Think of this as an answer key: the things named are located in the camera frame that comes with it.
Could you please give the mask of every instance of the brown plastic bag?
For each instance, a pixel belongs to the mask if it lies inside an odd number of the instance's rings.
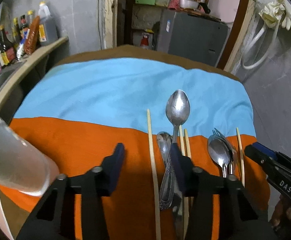
[[[39,37],[39,23],[40,16],[36,16],[28,29],[24,43],[24,51],[28,55],[31,55],[35,51]]]

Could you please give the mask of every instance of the translucent plastic cup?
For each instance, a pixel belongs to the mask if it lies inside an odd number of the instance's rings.
[[[0,118],[0,185],[41,196],[59,174],[55,162]]]

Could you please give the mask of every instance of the screw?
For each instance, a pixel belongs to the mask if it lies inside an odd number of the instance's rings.
[[[203,169],[201,169],[200,167],[193,167],[193,168],[192,168],[192,171],[193,171],[194,173],[201,173],[201,172],[203,172]]]
[[[66,178],[66,175],[65,174],[60,174],[57,177],[58,180],[64,180],[65,178]]]
[[[95,166],[92,169],[93,173],[100,173],[102,171],[102,167],[101,166]]]
[[[236,181],[237,180],[237,177],[234,176],[234,175],[229,175],[228,176],[228,179],[231,180],[231,181]]]

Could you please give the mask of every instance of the refrigerator sticker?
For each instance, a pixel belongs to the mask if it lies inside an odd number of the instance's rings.
[[[167,21],[166,31],[169,32],[169,29],[170,29],[170,21]]]

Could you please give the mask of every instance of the white tube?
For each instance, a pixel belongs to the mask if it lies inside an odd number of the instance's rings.
[[[58,174],[53,160],[0,119],[0,185],[40,196]]]
[[[267,56],[269,55],[269,52],[273,46],[273,44],[275,43],[276,41],[276,37],[277,37],[277,33],[278,33],[278,28],[279,28],[279,25],[280,25],[280,21],[277,22],[276,24],[276,27],[275,27],[275,30],[273,32],[273,35],[272,35],[272,40],[271,40],[271,43],[269,45],[269,48],[267,49],[267,51],[265,52],[265,54],[261,57],[261,59],[259,59],[257,62],[255,62],[254,64],[250,65],[250,66],[245,66],[244,65],[244,62],[246,60],[246,56],[247,56],[247,53],[248,51],[252,48],[252,46],[257,42],[258,39],[260,39],[260,37],[262,36],[262,34],[265,32],[265,30],[267,29],[267,25],[266,23],[263,24],[263,27],[261,28],[261,30],[258,32],[258,34],[253,38],[253,40],[246,46],[246,48],[244,49],[244,52],[242,54],[242,57],[241,57],[241,66],[244,68],[244,69],[253,69],[257,66],[259,66],[266,58]]]

